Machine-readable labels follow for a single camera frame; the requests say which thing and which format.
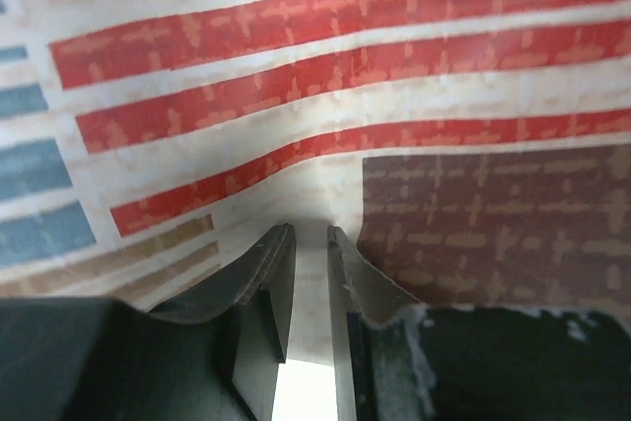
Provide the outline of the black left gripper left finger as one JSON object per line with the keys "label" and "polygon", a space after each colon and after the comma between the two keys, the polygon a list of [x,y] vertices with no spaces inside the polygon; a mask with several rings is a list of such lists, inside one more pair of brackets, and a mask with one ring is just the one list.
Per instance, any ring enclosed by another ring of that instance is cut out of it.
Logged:
{"label": "black left gripper left finger", "polygon": [[271,227],[242,256],[150,310],[169,322],[211,322],[211,367],[247,420],[272,417],[279,366],[287,361],[296,233]]}

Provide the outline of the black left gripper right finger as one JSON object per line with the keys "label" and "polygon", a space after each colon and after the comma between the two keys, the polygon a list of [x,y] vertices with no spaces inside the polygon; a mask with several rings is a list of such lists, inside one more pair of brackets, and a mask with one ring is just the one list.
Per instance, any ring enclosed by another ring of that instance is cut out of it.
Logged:
{"label": "black left gripper right finger", "polygon": [[340,420],[432,420],[434,349],[428,307],[387,277],[339,227],[327,269]]}

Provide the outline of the patchwork striped cloth placemat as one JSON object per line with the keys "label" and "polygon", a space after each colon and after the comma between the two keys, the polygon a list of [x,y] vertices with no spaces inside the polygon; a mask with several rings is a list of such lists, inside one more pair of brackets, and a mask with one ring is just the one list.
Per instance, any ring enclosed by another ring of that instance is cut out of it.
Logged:
{"label": "patchwork striped cloth placemat", "polygon": [[277,222],[630,314],[630,0],[1,0],[1,293],[151,308]]}

